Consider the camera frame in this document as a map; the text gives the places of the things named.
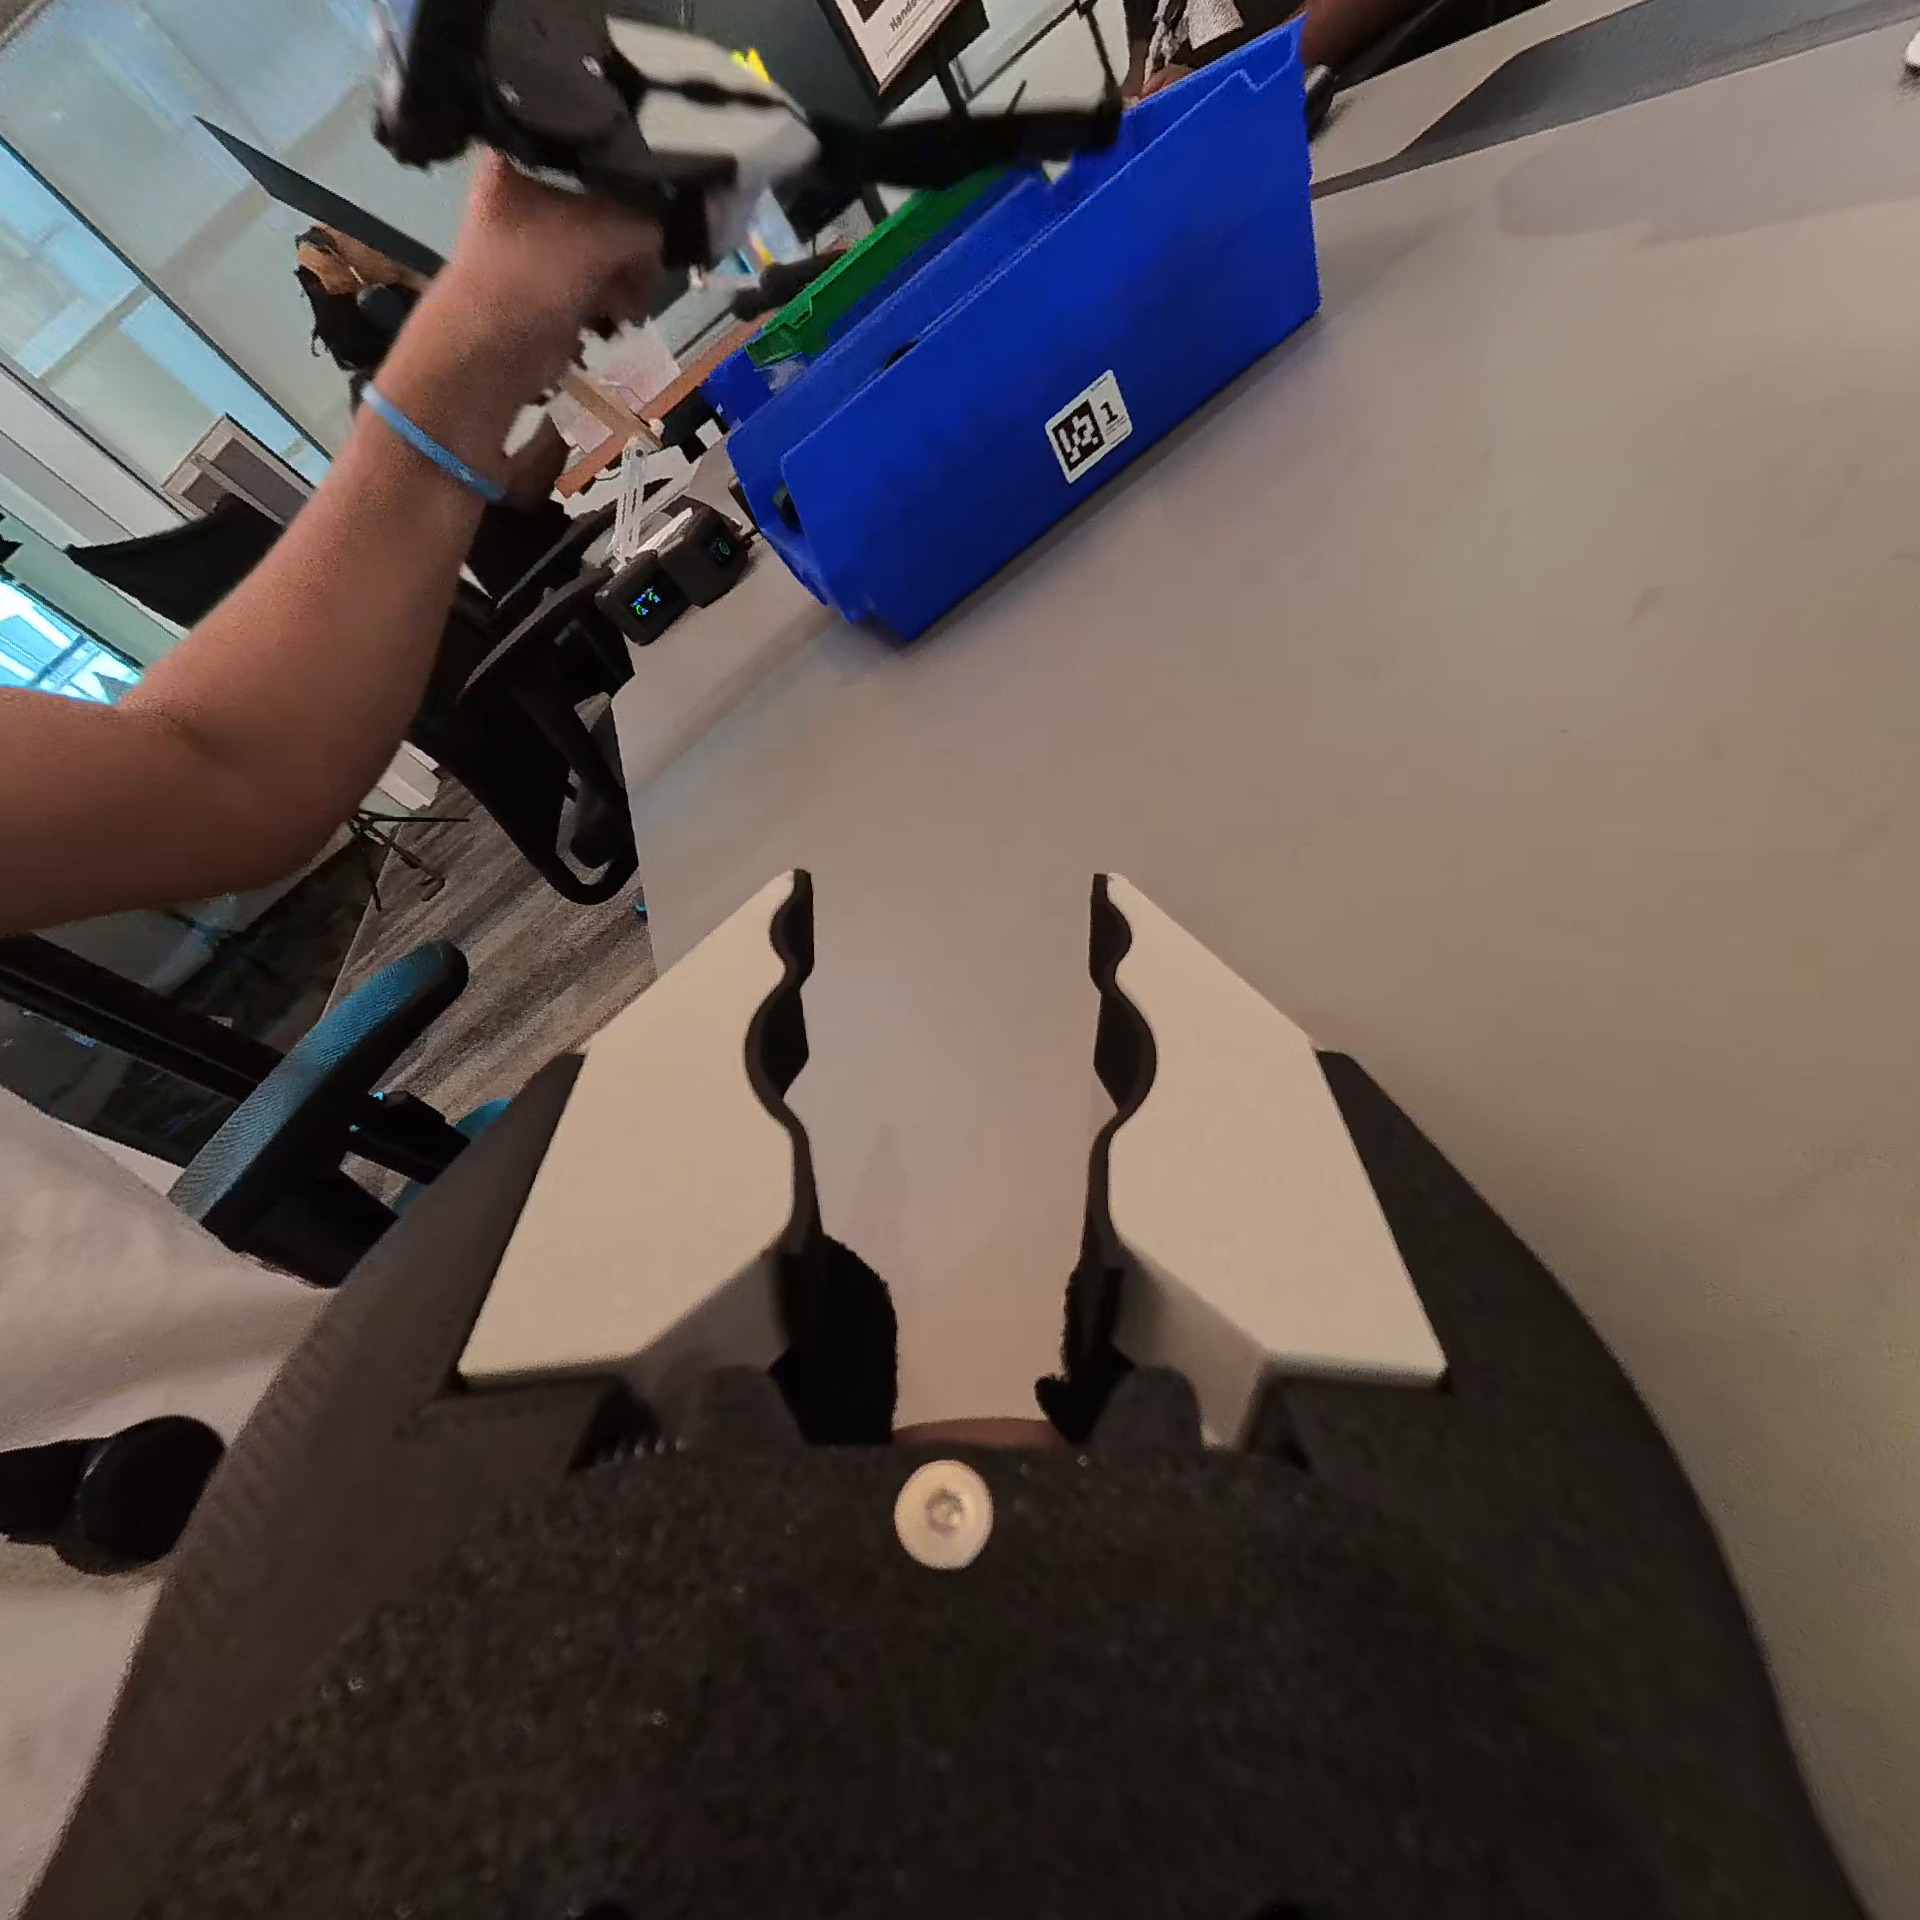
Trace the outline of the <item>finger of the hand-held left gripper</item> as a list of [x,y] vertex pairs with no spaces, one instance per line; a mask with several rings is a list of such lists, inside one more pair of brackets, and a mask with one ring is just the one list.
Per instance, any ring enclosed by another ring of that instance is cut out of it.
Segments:
[[717,41],[635,16],[609,16],[609,41],[650,85],[768,88],[768,77]]
[[805,109],[785,90],[754,85],[748,72],[648,81],[641,136],[673,176],[721,185],[780,185],[824,156]]

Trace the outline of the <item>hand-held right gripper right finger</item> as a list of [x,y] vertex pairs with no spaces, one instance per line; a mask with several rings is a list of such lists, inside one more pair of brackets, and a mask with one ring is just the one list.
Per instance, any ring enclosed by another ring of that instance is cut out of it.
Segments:
[[1116,1385],[1189,1384],[1202,1440],[1258,1442],[1283,1385],[1449,1375],[1321,1059],[1116,873],[1091,883],[1093,1076],[1073,1268],[1073,1436]]

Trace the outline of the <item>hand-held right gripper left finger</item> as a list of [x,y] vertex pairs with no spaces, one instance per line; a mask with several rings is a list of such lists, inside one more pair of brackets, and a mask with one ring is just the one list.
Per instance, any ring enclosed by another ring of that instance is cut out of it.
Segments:
[[789,1348],[824,1250],[810,1140],[811,875],[768,881],[588,1047],[459,1355],[470,1387],[698,1387]]

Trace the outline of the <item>person's left forearm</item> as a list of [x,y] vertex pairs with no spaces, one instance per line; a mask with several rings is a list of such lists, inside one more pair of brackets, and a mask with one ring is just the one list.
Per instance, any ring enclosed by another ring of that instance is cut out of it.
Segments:
[[114,707],[5,688],[3,931],[296,873],[405,741],[482,517],[477,469],[369,394],[269,554]]

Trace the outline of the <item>person's left hand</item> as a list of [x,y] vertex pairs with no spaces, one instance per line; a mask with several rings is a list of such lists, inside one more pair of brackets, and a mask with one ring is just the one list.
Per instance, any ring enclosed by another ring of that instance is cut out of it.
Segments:
[[657,219],[482,152],[449,265],[371,391],[504,484],[521,413],[558,389],[595,324],[648,316],[660,267]]

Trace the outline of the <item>green plastic bin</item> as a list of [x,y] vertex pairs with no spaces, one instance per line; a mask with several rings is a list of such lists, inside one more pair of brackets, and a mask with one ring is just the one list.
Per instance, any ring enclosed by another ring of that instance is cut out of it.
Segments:
[[970,226],[1035,176],[1042,176],[1035,164],[986,169],[902,204],[752,336],[752,365],[770,389],[787,381],[792,369],[813,365]]

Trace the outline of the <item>teal office chair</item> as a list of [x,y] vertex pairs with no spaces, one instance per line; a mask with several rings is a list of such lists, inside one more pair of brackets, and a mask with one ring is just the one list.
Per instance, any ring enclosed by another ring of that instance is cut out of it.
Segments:
[[498,1097],[445,1120],[377,1088],[467,984],[465,951],[432,941],[346,994],[179,1173],[170,1202],[237,1255],[313,1287],[346,1282],[400,1216],[346,1162],[422,1189],[509,1108]]

